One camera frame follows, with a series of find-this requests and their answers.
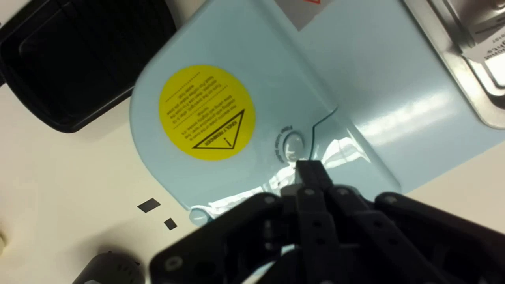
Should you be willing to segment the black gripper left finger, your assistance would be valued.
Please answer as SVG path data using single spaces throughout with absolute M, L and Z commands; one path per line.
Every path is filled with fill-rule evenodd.
M 306 284 L 352 284 L 352 269 L 326 209 L 333 182 L 320 161 L 298 161 L 296 183 L 298 248 Z

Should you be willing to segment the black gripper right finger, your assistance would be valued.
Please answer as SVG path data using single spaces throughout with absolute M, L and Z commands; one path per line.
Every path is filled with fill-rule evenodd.
M 352 284 L 448 284 L 407 235 L 352 188 L 333 186 L 326 209 L 352 269 Z

